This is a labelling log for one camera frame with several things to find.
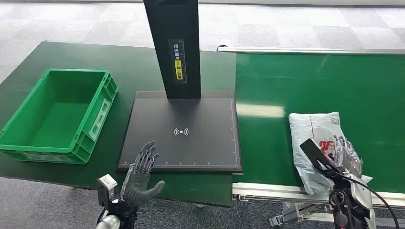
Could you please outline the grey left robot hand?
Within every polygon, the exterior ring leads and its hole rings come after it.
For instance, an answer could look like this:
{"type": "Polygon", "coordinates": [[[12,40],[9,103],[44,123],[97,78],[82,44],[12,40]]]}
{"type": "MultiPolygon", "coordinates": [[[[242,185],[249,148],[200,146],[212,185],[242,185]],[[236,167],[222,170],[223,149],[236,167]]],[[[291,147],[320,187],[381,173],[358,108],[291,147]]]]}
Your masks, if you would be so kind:
{"type": "Polygon", "coordinates": [[[147,142],[130,164],[125,177],[120,197],[132,207],[140,207],[156,198],[165,188],[166,182],[161,180],[153,188],[148,189],[151,170],[159,153],[154,140],[147,142]]]}

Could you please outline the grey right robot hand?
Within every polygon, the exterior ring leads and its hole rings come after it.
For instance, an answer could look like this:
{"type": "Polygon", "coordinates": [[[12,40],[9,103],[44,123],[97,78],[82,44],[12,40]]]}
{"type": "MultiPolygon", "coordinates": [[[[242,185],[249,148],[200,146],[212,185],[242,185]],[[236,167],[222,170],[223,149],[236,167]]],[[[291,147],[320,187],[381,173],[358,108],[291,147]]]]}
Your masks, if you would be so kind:
{"type": "Polygon", "coordinates": [[[362,159],[357,155],[352,143],[344,136],[334,135],[336,140],[334,164],[340,171],[362,177],[362,159]]]}

